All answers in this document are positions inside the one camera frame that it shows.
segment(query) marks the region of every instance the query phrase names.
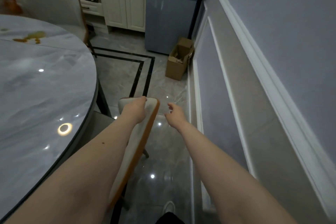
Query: person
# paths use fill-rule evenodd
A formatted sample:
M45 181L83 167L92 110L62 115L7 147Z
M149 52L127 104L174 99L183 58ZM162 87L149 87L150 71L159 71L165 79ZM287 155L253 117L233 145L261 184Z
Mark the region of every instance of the person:
M6 221L6 224L101 223L108 196L146 98L125 105L121 115L66 160ZM181 107L168 104L166 119L182 135L221 223L296 223L244 168L187 122ZM183 223L165 205L157 221Z

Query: round marble table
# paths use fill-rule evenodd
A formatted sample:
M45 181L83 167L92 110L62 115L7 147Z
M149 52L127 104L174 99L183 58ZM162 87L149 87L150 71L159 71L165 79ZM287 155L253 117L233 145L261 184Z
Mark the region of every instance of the round marble table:
M44 37L13 41L32 34ZM73 142L94 103L97 73L91 52L79 38L31 18L0 15L0 50L0 219L4 219Z

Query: black pants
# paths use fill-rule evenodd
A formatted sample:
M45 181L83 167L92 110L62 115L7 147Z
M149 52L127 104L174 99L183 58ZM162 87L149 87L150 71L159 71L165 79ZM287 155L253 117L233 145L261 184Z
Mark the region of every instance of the black pants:
M175 214L168 212L162 215L155 224L184 224Z

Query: forearm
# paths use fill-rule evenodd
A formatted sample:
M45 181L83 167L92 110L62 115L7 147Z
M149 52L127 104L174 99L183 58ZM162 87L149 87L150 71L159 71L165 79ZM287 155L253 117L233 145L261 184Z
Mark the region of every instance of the forearm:
M132 117L120 115L64 162L8 223L98 223L135 125Z
M244 168L194 126L178 128L222 223L295 223Z

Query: white shoe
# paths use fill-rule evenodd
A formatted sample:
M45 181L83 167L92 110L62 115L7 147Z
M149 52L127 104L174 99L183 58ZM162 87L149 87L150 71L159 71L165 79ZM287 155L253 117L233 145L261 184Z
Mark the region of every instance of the white shoe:
M164 206L163 206L163 210L162 210L162 215L165 213L175 213L175 205L172 201L168 201Z

